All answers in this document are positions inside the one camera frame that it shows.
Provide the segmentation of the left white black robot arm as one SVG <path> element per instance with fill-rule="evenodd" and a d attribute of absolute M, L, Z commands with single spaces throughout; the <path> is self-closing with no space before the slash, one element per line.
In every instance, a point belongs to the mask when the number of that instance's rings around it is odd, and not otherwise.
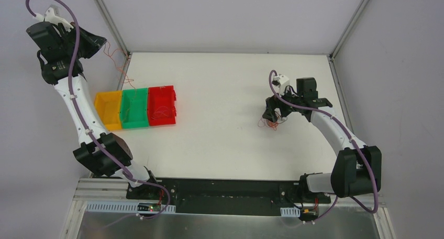
<path fill-rule="evenodd" d="M 137 164 L 126 142 L 105 127 L 90 97 L 80 59 L 91 58 L 107 39 L 48 21 L 30 26 L 26 32 L 39 47 L 43 79 L 62 97 L 76 126 L 79 148 L 73 151 L 75 159 L 97 176 L 125 179 L 131 187 L 140 187 L 146 199 L 156 198 L 160 186 L 154 175 Z"/>

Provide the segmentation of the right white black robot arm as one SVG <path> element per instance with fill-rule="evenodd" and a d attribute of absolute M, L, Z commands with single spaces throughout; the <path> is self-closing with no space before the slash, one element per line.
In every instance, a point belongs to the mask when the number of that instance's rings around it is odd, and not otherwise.
<path fill-rule="evenodd" d="M 330 173 L 301 176 L 302 184 L 297 188 L 300 200 L 311 202 L 321 192 L 346 198 L 380 191 L 381 151 L 358 139 L 336 117 L 330 101 L 318 96 L 314 78 L 297 79 L 294 89 L 287 76 L 271 72 L 269 85 L 271 89 L 278 88 L 278 91 L 266 99 L 262 117 L 276 123 L 280 117 L 298 112 L 323 134 L 336 154 Z"/>

